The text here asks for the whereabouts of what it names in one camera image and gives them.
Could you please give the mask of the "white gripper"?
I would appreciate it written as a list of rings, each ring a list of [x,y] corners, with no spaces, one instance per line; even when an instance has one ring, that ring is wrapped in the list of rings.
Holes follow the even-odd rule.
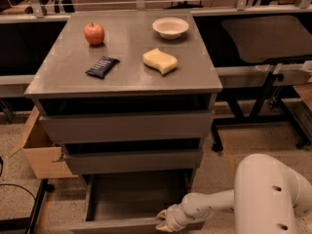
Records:
[[[180,231],[194,221],[194,217],[184,211],[182,204],[172,205],[166,210],[162,210],[157,213],[156,218],[165,220],[159,223],[156,229],[167,233]]]

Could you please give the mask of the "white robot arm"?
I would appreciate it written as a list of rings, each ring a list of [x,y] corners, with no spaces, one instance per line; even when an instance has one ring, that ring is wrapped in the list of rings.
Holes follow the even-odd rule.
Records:
[[[312,184],[279,160],[253,154],[239,164],[234,188],[188,193],[157,214],[156,229],[177,232],[216,212],[233,212],[235,234],[297,234],[296,218],[312,211]]]

